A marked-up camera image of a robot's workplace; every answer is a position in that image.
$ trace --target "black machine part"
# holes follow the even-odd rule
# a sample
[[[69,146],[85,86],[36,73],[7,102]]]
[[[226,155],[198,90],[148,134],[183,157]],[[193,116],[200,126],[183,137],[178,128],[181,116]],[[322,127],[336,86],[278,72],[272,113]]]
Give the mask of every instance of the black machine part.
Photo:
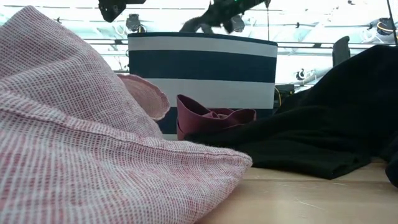
[[[266,3],[269,5],[271,0],[219,0],[211,4],[207,11],[200,17],[190,19],[184,24],[181,32],[186,30],[197,30],[200,24],[210,27],[224,26],[227,33],[232,33],[233,26],[231,19],[254,6]],[[105,21],[113,22],[125,9],[127,4],[144,4],[146,0],[99,0],[99,10]]]
[[[147,0],[99,0],[99,10],[106,22],[113,22],[127,4],[144,4]]]
[[[131,31],[137,31],[141,25],[138,14],[130,14],[126,19],[126,27]]]

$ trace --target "navy and white striped box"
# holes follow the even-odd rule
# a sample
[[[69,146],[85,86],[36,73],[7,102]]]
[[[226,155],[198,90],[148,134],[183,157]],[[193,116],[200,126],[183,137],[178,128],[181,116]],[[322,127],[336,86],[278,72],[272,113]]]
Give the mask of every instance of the navy and white striped box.
[[[157,85],[172,108],[158,124],[176,134],[176,96],[209,108],[252,108],[272,114],[277,44],[221,34],[150,32],[129,34],[129,69]]]

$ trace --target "black cloth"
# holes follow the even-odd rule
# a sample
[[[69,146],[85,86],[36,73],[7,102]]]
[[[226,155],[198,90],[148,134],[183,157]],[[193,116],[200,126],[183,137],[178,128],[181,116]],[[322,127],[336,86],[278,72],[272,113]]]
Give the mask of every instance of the black cloth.
[[[390,162],[387,174],[397,184],[397,64],[398,48],[377,45],[332,68],[311,89],[288,97],[270,118],[185,140],[245,152],[254,167],[325,179],[380,156]]]

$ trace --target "maroon cloth bag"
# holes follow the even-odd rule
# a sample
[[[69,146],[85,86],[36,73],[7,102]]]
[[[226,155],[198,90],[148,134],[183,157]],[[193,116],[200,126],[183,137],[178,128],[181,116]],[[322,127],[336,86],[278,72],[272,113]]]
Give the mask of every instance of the maroon cloth bag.
[[[256,120],[252,109],[206,108],[195,100],[177,95],[177,138],[195,133],[215,133]]]

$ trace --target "wooden table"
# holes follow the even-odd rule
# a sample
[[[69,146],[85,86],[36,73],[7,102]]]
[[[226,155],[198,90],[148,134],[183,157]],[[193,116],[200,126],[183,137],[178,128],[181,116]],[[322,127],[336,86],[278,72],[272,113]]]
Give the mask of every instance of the wooden table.
[[[375,161],[335,180],[250,168],[200,224],[393,224],[398,189]]]

